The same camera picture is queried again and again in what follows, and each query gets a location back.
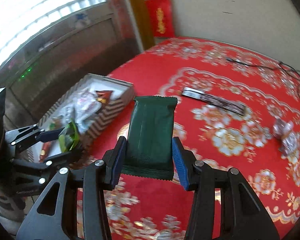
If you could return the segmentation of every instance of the striped box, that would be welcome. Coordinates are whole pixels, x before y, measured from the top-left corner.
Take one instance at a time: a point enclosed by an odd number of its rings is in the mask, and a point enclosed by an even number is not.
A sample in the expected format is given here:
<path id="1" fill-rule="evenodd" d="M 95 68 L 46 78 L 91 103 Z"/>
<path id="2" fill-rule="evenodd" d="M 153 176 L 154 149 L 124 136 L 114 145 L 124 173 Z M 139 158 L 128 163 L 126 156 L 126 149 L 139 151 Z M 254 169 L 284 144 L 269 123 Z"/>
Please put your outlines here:
<path id="1" fill-rule="evenodd" d="M 102 131 L 113 121 L 113 119 L 125 108 L 125 106 L 130 103 L 130 101 L 135 97 L 135 91 L 132 83 L 125 81 L 95 75 L 87 74 L 79 82 L 77 82 L 73 87 L 71 87 L 67 93 L 65 93 L 50 109 L 49 111 L 40 119 L 38 122 L 39 128 L 47 129 L 52 117 L 56 116 L 58 110 L 66 106 L 73 95 L 77 94 L 79 91 L 83 90 L 85 87 L 93 85 L 94 90 L 113 90 L 115 100 L 110 101 L 110 103 L 95 117 L 93 123 L 90 125 L 89 129 L 81 134 L 80 140 L 86 151 L 89 148 L 95 138 L 97 138 Z M 30 147 L 26 154 L 24 155 L 29 161 L 37 162 L 39 160 L 39 154 L 42 147 L 42 143 L 37 143 L 36 145 Z"/>

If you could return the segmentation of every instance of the small green bag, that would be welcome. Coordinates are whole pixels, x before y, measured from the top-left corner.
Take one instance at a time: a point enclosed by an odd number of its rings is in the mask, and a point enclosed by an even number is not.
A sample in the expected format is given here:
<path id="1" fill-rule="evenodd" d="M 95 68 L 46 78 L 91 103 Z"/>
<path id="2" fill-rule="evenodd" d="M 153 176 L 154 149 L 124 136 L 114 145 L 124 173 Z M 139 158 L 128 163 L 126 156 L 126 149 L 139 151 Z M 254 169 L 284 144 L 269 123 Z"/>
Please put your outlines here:
<path id="1" fill-rule="evenodd" d="M 135 97 L 122 173 L 172 180 L 175 97 Z"/>
<path id="2" fill-rule="evenodd" d="M 74 121 L 71 121 L 59 134 L 59 144 L 61 152 L 69 152 L 77 146 L 80 140 L 78 127 Z"/>

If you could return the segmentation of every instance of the black cable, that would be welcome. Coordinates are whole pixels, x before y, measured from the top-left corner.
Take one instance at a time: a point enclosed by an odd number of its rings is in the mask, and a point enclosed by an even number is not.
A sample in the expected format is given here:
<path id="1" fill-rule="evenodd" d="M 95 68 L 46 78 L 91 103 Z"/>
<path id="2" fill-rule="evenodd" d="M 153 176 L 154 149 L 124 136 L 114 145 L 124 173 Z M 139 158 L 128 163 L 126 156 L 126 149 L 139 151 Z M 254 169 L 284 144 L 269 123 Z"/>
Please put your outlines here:
<path id="1" fill-rule="evenodd" d="M 229 62 L 234 62 L 234 63 L 238 63 L 238 64 L 241 64 L 241 65 L 244 65 L 244 66 L 247 66 L 247 67 L 257 67 L 257 68 L 266 68 L 266 69 L 270 69 L 270 70 L 282 70 L 284 71 L 287 75 L 289 75 L 290 77 L 298 80 L 300 82 L 300 70 L 296 70 L 295 68 L 283 63 L 283 62 L 279 62 L 278 63 L 278 66 L 277 68 L 271 68 L 271 67 L 267 67 L 267 66 L 263 66 L 263 65 L 251 65 L 251 64 L 247 64 L 247 63 L 244 63 L 244 62 L 241 62 L 239 60 L 235 60 L 235 59 L 232 59 L 232 58 L 229 58 L 229 57 L 226 57 L 226 60 L 229 61 Z M 296 76 L 293 76 L 291 75 L 289 72 L 292 72 L 292 73 L 295 73 L 296 75 L 298 75 L 299 78 L 297 78 Z M 298 97 L 300 99 L 300 85 L 298 85 L 297 87 L 297 94 L 298 94 Z"/>
<path id="2" fill-rule="evenodd" d="M 241 64 L 241 65 L 245 65 L 245 66 L 248 66 L 248 67 L 266 68 L 266 69 L 270 69 L 270 70 L 273 70 L 273 71 L 278 70 L 278 69 L 281 69 L 281 70 L 283 70 L 287 75 L 289 75 L 290 77 L 292 77 L 292 78 L 294 78 L 294 79 L 296 79 L 296 80 L 298 80 L 298 81 L 300 82 L 300 79 L 296 78 L 295 76 L 292 76 L 292 75 L 289 73 L 289 72 L 297 73 L 298 76 L 300 77 L 300 70 L 296 70 L 296 69 L 294 69 L 293 67 L 291 67 L 291 66 L 289 66 L 289 65 L 287 65 L 287 64 L 282 63 L 281 61 L 280 61 L 279 64 L 278 64 L 279 67 L 277 67 L 277 68 L 271 68 L 271 67 L 267 67 L 267 66 L 263 66 L 263 65 L 251 65 L 251 64 L 247 64 L 247 63 L 241 62 L 241 61 L 239 61 L 239 60 L 234 60 L 234 59 L 229 58 L 229 57 L 227 57 L 226 60 L 229 61 L 229 62 L 235 62 L 235 63 Z M 285 66 L 287 66 L 287 67 L 289 67 L 289 68 L 291 68 L 291 69 L 284 69 L 284 68 L 282 67 L 282 65 L 285 65 Z"/>
<path id="3" fill-rule="evenodd" d="M 289 74 L 289 71 L 282 67 L 282 65 L 285 65 L 285 64 L 283 64 L 283 63 L 280 61 L 280 62 L 278 63 L 278 65 L 279 65 L 279 67 L 280 67 L 287 75 L 291 76 L 292 78 L 295 78 L 296 80 L 298 80 L 298 81 L 300 82 L 300 79 L 296 78 L 295 76 L 290 75 L 290 74 Z M 293 70 L 290 71 L 290 72 L 297 73 L 298 76 L 300 77 L 300 74 L 299 74 L 294 68 L 292 68 L 292 69 L 293 69 Z"/>

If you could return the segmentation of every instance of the floral pattern tablecloth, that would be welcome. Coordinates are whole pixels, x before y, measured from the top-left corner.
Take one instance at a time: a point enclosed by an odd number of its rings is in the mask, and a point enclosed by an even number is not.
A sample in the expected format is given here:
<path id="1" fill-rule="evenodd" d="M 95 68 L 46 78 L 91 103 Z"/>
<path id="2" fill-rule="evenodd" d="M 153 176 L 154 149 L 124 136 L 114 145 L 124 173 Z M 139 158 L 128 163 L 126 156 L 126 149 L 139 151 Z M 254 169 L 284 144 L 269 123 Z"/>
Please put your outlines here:
<path id="1" fill-rule="evenodd" d="M 226 57 L 255 65 L 277 67 L 278 62 L 251 50 L 222 42 L 173 38 L 122 65 L 109 76 L 134 83 L 138 96 L 175 96 L 174 136 L 198 160 L 216 169 L 238 168 L 255 190 L 283 237 L 300 217 L 300 99 L 299 82 L 285 72 L 245 67 Z M 181 97 L 184 87 L 240 101 L 245 116 Z M 133 103 L 97 138 L 91 160 L 127 136 Z M 298 149 L 282 159 L 280 142 L 272 135 L 275 117 L 293 121 Z M 112 237 L 116 239 L 182 240 L 192 192 L 173 181 L 122 175 L 112 192 L 105 192 Z M 220 190 L 215 191 L 220 214 Z M 83 237 L 82 201 L 78 201 L 78 233 Z M 215 216 L 213 237 L 218 236 Z"/>

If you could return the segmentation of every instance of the red paper decoration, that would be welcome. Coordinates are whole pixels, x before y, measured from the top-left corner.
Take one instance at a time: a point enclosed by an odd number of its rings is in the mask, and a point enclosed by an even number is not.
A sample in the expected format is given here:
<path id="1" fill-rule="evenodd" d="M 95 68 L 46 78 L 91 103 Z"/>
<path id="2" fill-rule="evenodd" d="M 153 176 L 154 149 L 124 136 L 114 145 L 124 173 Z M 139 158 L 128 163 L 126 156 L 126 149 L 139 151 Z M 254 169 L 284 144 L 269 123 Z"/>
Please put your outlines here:
<path id="1" fill-rule="evenodd" d="M 147 0 L 154 37 L 175 37 L 172 24 L 171 0 Z"/>

